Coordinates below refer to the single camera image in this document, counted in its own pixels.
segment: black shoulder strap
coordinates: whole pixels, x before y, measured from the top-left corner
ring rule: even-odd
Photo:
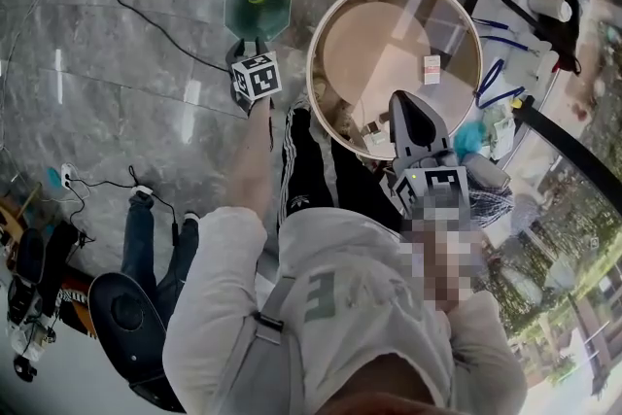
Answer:
[[[551,45],[553,46],[553,50],[556,51],[560,55],[560,57],[573,61],[574,69],[572,71],[574,72],[574,74],[578,75],[581,73],[581,65],[579,61],[576,59],[576,57],[574,56],[574,51],[569,50],[568,40],[563,40],[562,37],[560,37],[558,33],[555,33],[554,31],[550,29],[550,27],[544,26],[540,21],[538,21],[537,19],[535,19],[534,17],[526,13],[525,10],[521,8],[518,4],[516,4],[516,2],[514,2],[513,0],[501,0],[501,1],[508,8],[510,8],[514,13],[516,13],[518,16],[524,19],[536,31],[536,36],[546,40],[547,42],[550,42]],[[570,2],[570,6],[572,7],[572,17],[575,17],[575,20],[574,21],[571,20],[569,22],[576,22],[578,25],[578,16],[579,16],[579,13],[577,12],[577,10],[579,9],[578,2]]]

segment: black bag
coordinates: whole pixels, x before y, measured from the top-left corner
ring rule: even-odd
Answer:
[[[581,73],[581,64],[574,55],[581,18],[578,0],[565,0],[572,8],[572,17],[568,22],[561,22],[549,16],[540,16],[538,19],[534,19],[513,0],[501,1],[535,30],[537,38],[551,43],[553,51],[560,55],[560,68],[565,71],[572,71],[575,75]]]

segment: white t-shirt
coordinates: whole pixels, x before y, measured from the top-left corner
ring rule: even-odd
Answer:
[[[204,413],[244,318],[257,310],[255,269],[266,240],[257,215],[244,208],[218,209],[199,230],[163,354],[168,380],[190,415]],[[518,413],[525,377],[491,294],[475,294],[448,316],[436,311],[403,264],[397,236],[350,211],[295,213],[281,227],[279,246],[280,273],[296,279],[281,319],[300,344],[305,414],[390,353],[419,372],[437,406]]]

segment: marble floor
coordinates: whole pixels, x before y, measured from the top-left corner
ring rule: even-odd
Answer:
[[[223,25],[224,0],[124,1],[149,13],[185,48],[224,63],[235,40]],[[275,182],[285,114],[304,86],[313,29],[334,1],[293,0],[291,25],[272,45],[284,82],[275,99]],[[0,0],[3,78],[32,2]],[[43,183],[44,198],[69,200],[73,194],[52,185],[50,167],[72,162],[85,180],[127,184],[127,166],[133,164],[139,177],[174,204],[178,218],[189,209],[203,215],[221,202],[228,162],[245,124],[228,86],[226,74],[179,52],[116,0],[41,0],[21,27],[5,88],[2,183],[15,176],[17,166],[25,183]],[[15,191],[25,190],[24,182],[17,180]],[[45,204],[65,218],[80,206]],[[91,189],[74,223],[96,241],[76,254],[73,265],[91,275],[119,268],[126,206],[126,190]],[[274,221],[274,214],[265,221],[271,233]],[[156,275],[170,258],[170,222],[168,209],[157,204]],[[275,249],[274,237],[268,244]]]

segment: black strap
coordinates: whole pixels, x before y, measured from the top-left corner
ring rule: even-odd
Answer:
[[[550,27],[544,26],[540,21],[526,13],[525,10],[521,8],[518,4],[516,4],[516,2],[514,2],[513,0],[501,1],[514,13],[524,19],[536,31],[536,36],[546,40],[547,42],[550,42],[553,46],[553,50],[556,51],[560,56],[574,61],[573,73],[575,75],[579,75],[581,73],[581,64],[574,56],[574,51],[569,51],[568,40],[563,40],[558,33],[555,33],[550,29]],[[574,17],[578,17],[578,12],[575,12],[575,9],[573,9],[572,15]]]

